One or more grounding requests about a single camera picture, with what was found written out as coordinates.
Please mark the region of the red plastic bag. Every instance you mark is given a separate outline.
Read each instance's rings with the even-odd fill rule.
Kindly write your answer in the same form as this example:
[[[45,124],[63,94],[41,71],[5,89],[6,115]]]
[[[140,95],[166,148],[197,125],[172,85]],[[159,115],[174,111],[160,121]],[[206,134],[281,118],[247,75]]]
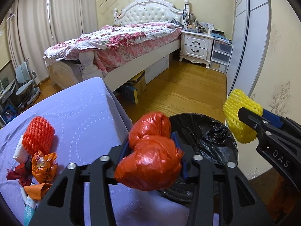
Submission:
[[[178,179],[184,152],[171,139],[171,123],[162,112],[136,121],[128,134],[131,153],[118,162],[114,179],[141,191],[164,190]]]

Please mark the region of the plastic drawer unit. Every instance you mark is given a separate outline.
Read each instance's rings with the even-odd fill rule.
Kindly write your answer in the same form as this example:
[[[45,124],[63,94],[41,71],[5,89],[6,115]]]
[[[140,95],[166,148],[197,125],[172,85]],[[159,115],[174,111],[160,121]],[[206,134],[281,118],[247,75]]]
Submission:
[[[226,74],[232,56],[233,46],[231,43],[214,39],[211,52],[210,69]]]

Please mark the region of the red foam fruit net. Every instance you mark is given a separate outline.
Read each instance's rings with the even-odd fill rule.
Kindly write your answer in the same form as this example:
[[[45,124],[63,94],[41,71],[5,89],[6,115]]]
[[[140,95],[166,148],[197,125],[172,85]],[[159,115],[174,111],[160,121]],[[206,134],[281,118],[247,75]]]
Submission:
[[[27,153],[33,156],[41,151],[44,155],[50,153],[55,129],[44,117],[34,117],[28,125],[23,138],[22,146]]]

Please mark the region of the orange wrapper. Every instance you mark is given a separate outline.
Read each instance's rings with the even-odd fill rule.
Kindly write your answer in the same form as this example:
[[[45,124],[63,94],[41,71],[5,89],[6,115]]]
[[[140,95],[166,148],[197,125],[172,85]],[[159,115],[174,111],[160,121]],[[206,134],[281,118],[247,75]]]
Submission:
[[[32,157],[32,175],[38,183],[51,182],[57,173],[56,163],[57,153],[44,155],[42,151],[37,151]]]

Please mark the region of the white nightstand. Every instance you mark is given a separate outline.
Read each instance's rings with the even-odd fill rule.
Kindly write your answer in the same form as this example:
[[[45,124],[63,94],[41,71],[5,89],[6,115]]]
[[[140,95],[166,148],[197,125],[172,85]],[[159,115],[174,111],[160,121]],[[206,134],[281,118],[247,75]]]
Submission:
[[[209,69],[214,37],[204,33],[182,31],[180,59],[204,64]]]

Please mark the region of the study desk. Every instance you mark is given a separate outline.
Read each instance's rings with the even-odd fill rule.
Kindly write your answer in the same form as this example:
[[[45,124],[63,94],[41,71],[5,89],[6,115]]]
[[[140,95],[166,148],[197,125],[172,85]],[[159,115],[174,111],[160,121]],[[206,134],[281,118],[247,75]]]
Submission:
[[[10,98],[12,93],[14,92],[14,89],[16,87],[16,80],[13,80],[9,85],[1,92],[1,120],[4,123],[4,125],[7,124],[7,122],[4,120],[3,117],[3,110],[5,108],[6,101]]]

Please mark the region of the orange paper piece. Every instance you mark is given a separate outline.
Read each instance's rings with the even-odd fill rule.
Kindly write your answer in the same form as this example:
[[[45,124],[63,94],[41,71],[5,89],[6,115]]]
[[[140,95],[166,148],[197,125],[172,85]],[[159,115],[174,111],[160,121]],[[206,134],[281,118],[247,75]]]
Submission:
[[[45,197],[51,186],[52,184],[50,183],[42,183],[37,185],[24,186],[24,190],[31,199],[40,201]]]

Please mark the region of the black lined trash bin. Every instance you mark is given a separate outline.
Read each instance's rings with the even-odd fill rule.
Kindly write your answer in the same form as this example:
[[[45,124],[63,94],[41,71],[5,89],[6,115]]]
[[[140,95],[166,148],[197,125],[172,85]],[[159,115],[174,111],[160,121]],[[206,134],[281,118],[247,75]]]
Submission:
[[[237,143],[231,131],[219,120],[199,113],[181,113],[169,117],[171,131],[177,132],[181,143],[192,146],[195,153],[218,165],[238,164]],[[162,197],[188,206],[194,185],[182,178],[168,189],[159,190]]]

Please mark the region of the cardboard box under bed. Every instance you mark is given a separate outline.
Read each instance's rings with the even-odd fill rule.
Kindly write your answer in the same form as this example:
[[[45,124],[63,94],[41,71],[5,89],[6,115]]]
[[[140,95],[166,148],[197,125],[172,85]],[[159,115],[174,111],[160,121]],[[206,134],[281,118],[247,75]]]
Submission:
[[[127,81],[125,84],[125,89],[130,100],[137,104],[138,96],[144,92],[144,90],[146,90],[145,71],[140,72]]]

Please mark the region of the light green desk chair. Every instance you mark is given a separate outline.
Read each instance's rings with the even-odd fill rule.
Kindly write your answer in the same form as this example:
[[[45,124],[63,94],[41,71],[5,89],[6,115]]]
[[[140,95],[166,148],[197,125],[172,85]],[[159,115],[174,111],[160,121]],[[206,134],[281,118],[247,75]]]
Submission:
[[[26,59],[15,70],[15,77],[19,88],[16,92],[18,97],[21,97],[21,103],[18,105],[17,110],[21,111],[25,107],[33,106],[36,99],[40,95],[40,88],[35,80],[37,74],[29,68],[29,59]]]

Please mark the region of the purple tablecloth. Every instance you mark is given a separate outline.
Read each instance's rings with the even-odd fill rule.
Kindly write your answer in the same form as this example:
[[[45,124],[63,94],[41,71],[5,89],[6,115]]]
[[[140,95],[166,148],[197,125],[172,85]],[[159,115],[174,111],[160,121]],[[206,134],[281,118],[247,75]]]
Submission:
[[[25,204],[18,181],[7,180],[17,162],[13,155],[30,121],[42,116],[54,127],[52,151],[58,171],[69,163],[86,165],[109,153],[126,138],[132,122],[101,78],[86,80],[32,106],[1,129],[1,195],[24,223]],[[122,184],[109,187],[118,225],[186,225],[189,209],[157,191],[143,192]]]

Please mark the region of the floral pink quilt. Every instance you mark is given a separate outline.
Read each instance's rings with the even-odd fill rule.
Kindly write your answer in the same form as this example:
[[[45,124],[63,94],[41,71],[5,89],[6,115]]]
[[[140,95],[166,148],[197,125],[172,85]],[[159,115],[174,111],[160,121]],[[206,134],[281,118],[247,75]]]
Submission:
[[[125,26],[104,26],[100,30],[82,34],[49,47],[44,52],[46,66],[61,60],[79,60],[80,52],[93,51],[94,64],[109,73],[152,50],[166,45],[180,36],[182,28],[172,22],[157,21]]]

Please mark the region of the white storage box under bed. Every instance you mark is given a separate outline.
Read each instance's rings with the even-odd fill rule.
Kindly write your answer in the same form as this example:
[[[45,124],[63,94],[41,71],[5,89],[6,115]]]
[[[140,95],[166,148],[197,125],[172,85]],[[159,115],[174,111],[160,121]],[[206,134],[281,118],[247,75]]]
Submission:
[[[162,72],[169,68],[169,55],[158,60],[147,69],[145,69],[145,82],[148,84]]]

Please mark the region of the beige curtains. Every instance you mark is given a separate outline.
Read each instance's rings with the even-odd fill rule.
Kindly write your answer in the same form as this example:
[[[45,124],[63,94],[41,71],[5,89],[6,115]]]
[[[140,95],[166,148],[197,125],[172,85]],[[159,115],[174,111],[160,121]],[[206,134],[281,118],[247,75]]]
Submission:
[[[5,25],[13,66],[28,60],[40,83],[49,76],[47,48],[97,30],[95,0],[15,0]]]

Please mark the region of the teal white tube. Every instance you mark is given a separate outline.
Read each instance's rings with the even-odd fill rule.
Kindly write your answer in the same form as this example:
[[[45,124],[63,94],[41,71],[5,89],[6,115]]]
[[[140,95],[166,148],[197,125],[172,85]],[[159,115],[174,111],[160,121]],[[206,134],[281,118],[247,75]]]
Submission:
[[[34,213],[36,210],[36,201],[30,198],[30,196],[25,192],[24,188],[20,188],[22,198],[25,204],[25,211],[24,211],[24,225],[28,226]]]

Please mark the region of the white bed frame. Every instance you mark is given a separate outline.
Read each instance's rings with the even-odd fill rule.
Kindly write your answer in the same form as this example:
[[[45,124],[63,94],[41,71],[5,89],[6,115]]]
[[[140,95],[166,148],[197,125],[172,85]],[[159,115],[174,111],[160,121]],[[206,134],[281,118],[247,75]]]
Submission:
[[[114,9],[114,25],[45,50],[51,80],[65,89],[90,78],[114,91],[180,48],[183,11],[165,0],[134,0]]]

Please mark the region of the sliding wardrobe door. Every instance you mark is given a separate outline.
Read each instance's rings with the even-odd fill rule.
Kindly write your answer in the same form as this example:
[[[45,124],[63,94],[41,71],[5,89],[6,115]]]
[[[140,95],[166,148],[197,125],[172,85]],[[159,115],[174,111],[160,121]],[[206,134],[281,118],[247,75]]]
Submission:
[[[235,0],[227,94],[237,88],[251,96],[265,60],[270,29],[270,0]]]

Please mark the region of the white tissue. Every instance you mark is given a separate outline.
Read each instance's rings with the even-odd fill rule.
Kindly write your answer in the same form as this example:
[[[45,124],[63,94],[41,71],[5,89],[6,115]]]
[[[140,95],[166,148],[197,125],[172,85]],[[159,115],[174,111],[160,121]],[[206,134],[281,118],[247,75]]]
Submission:
[[[23,136],[20,137],[20,140],[18,142],[18,145],[16,146],[13,159],[17,161],[18,163],[22,164],[27,162],[29,158],[29,154],[27,153],[26,149],[22,145]]]

